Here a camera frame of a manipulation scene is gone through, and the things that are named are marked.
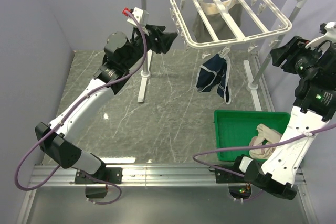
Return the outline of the white clip hanger frame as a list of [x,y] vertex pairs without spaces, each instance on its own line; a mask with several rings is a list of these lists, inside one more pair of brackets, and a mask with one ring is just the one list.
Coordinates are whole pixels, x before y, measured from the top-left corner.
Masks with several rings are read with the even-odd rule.
[[[230,31],[233,33],[233,38],[230,39],[219,39],[217,33],[215,33],[214,26],[210,23],[206,13],[204,12],[202,0],[192,0],[197,13],[199,14],[206,30],[209,32],[211,37],[210,41],[207,42],[196,42],[192,39],[191,32],[189,31],[187,24],[182,16],[181,10],[182,5],[178,5],[176,0],[170,0],[171,4],[171,18],[175,22],[177,31],[180,33],[182,40],[184,42],[185,49],[206,49],[206,48],[223,48],[224,54],[230,52],[230,47],[232,45],[253,44],[254,41],[267,39],[272,36],[280,36],[286,34],[292,28],[292,22],[287,18],[280,9],[273,3],[272,0],[262,0],[262,7],[269,8],[276,18],[281,22],[280,28],[276,30],[268,30],[264,23],[259,19],[259,15],[262,10],[259,9],[258,13],[255,13],[251,6],[247,4],[245,0],[212,0],[214,6],[218,10],[221,19],[226,23]],[[260,29],[260,33],[255,35],[246,36],[237,22],[234,21],[232,15],[229,13],[229,8],[234,6],[236,2],[239,2],[247,14],[251,17],[256,26]]]

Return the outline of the navy blue underwear white trim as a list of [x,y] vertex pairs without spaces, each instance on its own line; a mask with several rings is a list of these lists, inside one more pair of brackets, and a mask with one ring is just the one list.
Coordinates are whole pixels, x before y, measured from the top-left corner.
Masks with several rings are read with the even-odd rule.
[[196,89],[200,93],[211,92],[217,88],[217,94],[226,104],[231,103],[231,89],[229,87],[231,61],[229,56],[216,54],[200,65],[196,76]]

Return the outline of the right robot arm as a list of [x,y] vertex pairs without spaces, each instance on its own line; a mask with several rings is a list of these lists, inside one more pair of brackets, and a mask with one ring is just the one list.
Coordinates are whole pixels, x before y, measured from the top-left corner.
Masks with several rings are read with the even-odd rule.
[[335,39],[312,41],[294,36],[270,51],[272,65],[300,78],[289,123],[274,152],[263,163],[242,155],[232,168],[232,178],[246,181],[282,199],[292,200],[297,170],[311,143],[335,114]]

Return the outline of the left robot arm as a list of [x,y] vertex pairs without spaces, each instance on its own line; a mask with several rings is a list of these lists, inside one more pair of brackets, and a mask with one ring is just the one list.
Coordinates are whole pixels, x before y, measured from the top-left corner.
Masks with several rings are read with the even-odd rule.
[[73,141],[90,117],[127,83],[130,69],[143,58],[144,51],[165,54],[170,50],[177,33],[165,29],[165,26],[146,25],[144,37],[137,28],[133,28],[131,38],[120,31],[108,37],[102,65],[85,90],[57,118],[48,124],[40,122],[35,127],[37,138],[43,139],[39,147],[46,155],[62,168],[72,167],[86,172],[94,183],[105,179],[104,162],[74,145]]

